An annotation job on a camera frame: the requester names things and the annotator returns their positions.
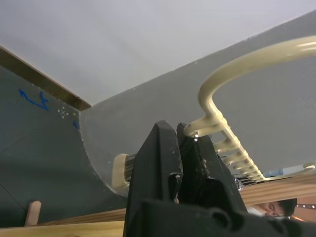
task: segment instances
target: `wooden dowel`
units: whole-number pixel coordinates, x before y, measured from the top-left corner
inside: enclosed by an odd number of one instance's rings
[[[33,201],[30,203],[24,226],[35,226],[38,224],[40,207],[40,201]]]

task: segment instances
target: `blue arrow drawing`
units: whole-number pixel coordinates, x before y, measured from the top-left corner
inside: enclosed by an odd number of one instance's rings
[[[19,89],[19,92],[20,92],[20,95],[21,95],[22,97],[24,97],[28,102],[30,102],[30,103],[32,103],[33,105],[36,105],[36,106],[38,106],[38,107],[40,107],[40,108],[42,108],[42,109],[44,109],[44,110],[49,111],[49,108],[48,108],[48,106],[46,105],[46,102],[48,102],[48,100],[44,98],[44,92],[43,92],[43,91],[41,91],[41,92],[39,93],[39,95],[40,95],[40,100],[41,100],[41,103],[42,103],[42,104],[38,104],[38,103],[34,102],[33,100],[29,99],[28,96],[26,95],[26,93],[25,93],[23,90]]]
[[[78,124],[77,124],[76,121],[73,122],[73,125],[75,126],[75,128],[76,128],[77,130],[79,130],[79,126],[78,126]]]

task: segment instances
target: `white ceiling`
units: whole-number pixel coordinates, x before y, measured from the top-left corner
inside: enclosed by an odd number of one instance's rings
[[[96,104],[314,9],[315,0],[0,0],[0,45]]]

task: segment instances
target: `comb-like rack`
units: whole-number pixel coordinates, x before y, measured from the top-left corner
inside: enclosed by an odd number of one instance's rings
[[[312,56],[316,56],[316,36],[274,44],[246,54],[218,68],[206,78],[198,93],[198,101],[205,111],[205,116],[189,123],[185,127],[185,134],[198,138],[222,132],[225,139],[214,144],[215,150],[219,154],[236,150],[236,153],[223,160],[224,163],[227,165],[236,163],[233,169],[246,175],[253,182],[293,177],[314,169],[316,162],[305,164],[304,170],[299,172],[265,178],[228,126],[226,119],[217,109],[212,98],[221,86],[254,70]]]

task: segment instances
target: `cream plastic part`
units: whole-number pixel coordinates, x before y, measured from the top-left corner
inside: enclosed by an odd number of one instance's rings
[[[316,36],[274,44],[246,54],[218,68],[206,78],[199,89],[198,101],[205,111],[205,116],[188,124],[184,129],[185,135],[197,138],[221,131],[225,139],[215,143],[214,148],[218,153],[236,150],[235,154],[223,160],[224,163],[229,165],[238,162],[233,169],[248,175],[254,182],[293,177],[314,169],[316,162],[304,165],[305,169],[296,173],[265,178],[228,126],[212,98],[221,86],[254,70],[312,56],[316,56]]]
[[[125,180],[125,160],[127,154],[119,154],[114,158],[112,170],[112,188],[116,191],[129,187],[129,182]]]

